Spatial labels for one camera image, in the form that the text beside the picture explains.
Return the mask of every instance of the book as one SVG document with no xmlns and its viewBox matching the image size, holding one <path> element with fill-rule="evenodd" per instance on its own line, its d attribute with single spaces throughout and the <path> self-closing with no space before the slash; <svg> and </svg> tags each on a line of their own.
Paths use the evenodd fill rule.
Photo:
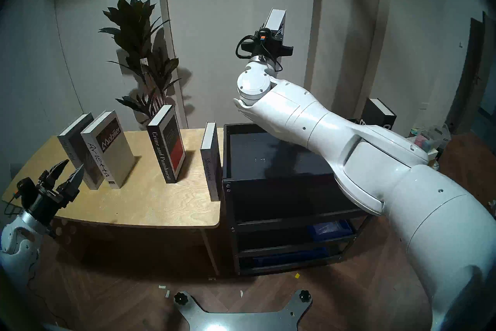
<svg viewBox="0 0 496 331">
<path fill-rule="evenodd" d="M 219 201 L 222 191 L 222 167 L 220 164 L 219 140 L 216 122 L 207 123 L 200 147 L 201 160 L 207 179 L 211 201 Z"/>
<path fill-rule="evenodd" d="M 115 111 L 103 111 L 81 136 L 110 187 L 122 187 L 134 165 L 134 156 Z"/>
<path fill-rule="evenodd" d="M 393 128 L 396 115 L 379 99 L 367 99 L 363 107 L 360 125 L 379 125 L 387 130 Z"/>
<path fill-rule="evenodd" d="M 164 105 L 146 128 L 166 183 L 176 183 L 186 152 L 174 107 Z"/>
<path fill-rule="evenodd" d="M 91 156 L 86 143 L 81 137 L 81 132 L 93 121 L 91 113 L 81 115 L 71 125 L 57 136 L 62 147 L 72 162 L 74 168 L 81 165 L 84 168 L 84 183 L 89 189 L 98 189 L 103 181 L 103 175 L 98 169 L 93 156 Z"/>
</svg>

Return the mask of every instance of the white book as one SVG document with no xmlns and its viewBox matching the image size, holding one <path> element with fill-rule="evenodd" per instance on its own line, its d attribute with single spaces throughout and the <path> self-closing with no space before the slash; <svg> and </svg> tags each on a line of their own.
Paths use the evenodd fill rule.
<svg viewBox="0 0 496 331">
<path fill-rule="evenodd" d="M 200 147 L 201 160 L 211 201 L 219 201 L 222 193 L 222 167 L 216 122 L 207 123 Z"/>
<path fill-rule="evenodd" d="M 115 111 L 104 111 L 81 136 L 110 187 L 122 187 L 134 165 L 134 156 Z"/>
<path fill-rule="evenodd" d="M 93 121 L 91 113 L 81 115 L 57 136 L 74 168 L 83 164 L 84 183 L 89 189 L 98 189 L 103 175 L 81 137 L 81 132 Z"/>
</svg>

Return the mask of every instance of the arch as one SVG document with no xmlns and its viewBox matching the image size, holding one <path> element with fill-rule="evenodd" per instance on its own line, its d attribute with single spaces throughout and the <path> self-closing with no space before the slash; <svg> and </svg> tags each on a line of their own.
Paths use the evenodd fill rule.
<svg viewBox="0 0 496 331">
<path fill-rule="evenodd" d="M 170 43 L 179 58 L 178 76 L 188 127 L 205 121 L 245 122 L 236 109 L 227 108 L 236 95 L 233 81 L 240 71 L 234 47 L 253 32 L 253 0 L 160 0 L 162 17 L 171 19 Z"/>
<path fill-rule="evenodd" d="M 381 54 L 389 0 L 314 0 L 305 88 L 329 110 L 360 117 Z"/>
<path fill-rule="evenodd" d="M 60 46 L 67 71 L 84 113 L 94 117 L 115 109 L 125 130 L 137 128 L 134 114 L 115 98 L 128 93 L 115 59 L 116 46 L 108 36 L 98 33 L 110 21 L 102 10 L 107 0 L 53 0 Z"/>
</svg>

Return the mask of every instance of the white robotic arm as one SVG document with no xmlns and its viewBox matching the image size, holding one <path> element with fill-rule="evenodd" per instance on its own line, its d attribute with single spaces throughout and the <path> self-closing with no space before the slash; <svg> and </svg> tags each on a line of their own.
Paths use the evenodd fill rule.
<svg viewBox="0 0 496 331">
<path fill-rule="evenodd" d="M 483 327 L 496 310 L 491 215 L 428 167 L 427 154 L 404 137 L 351 123 L 304 88 L 272 77 L 277 56 L 267 53 L 251 57 L 238 78 L 239 111 L 277 138 L 323 156 L 352 202 L 388 218 L 431 301 L 432 329 Z"/>
</svg>

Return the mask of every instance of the robotic arm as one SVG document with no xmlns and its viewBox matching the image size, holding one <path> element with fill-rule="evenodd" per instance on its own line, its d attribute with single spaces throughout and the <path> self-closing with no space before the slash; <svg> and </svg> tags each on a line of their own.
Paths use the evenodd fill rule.
<svg viewBox="0 0 496 331">
<path fill-rule="evenodd" d="M 433 330 L 480 329 L 496 310 L 494 219 L 428 167 L 418 146 L 380 126 L 351 123 L 304 88 L 277 79 L 278 51 L 266 41 L 279 37 L 282 44 L 284 16 L 273 9 L 266 26 L 279 26 L 268 28 L 271 36 L 262 28 L 250 46 L 240 42 L 255 53 L 238 78 L 236 107 L 275 137 L 324 157 L 353 203 L 387 217 L 429 297 Z"/>
<path fill-rule="evenodd" d="M 49 171 L 43 171 L 38 184 L 30 178 L 17 183 L 14 198 L 21 197 L 22 212 L 2 231 L 0 262 L 14 286 L 24 292 L 29 276 L 36 268 L 43 235 L 55 238 L 50 221 L 60 208 L 74 201 L 83 180 L 84 168 L 80 166 L 54 191 L 55 182 L 69 160 L 61 161 Z"/>
</svg>

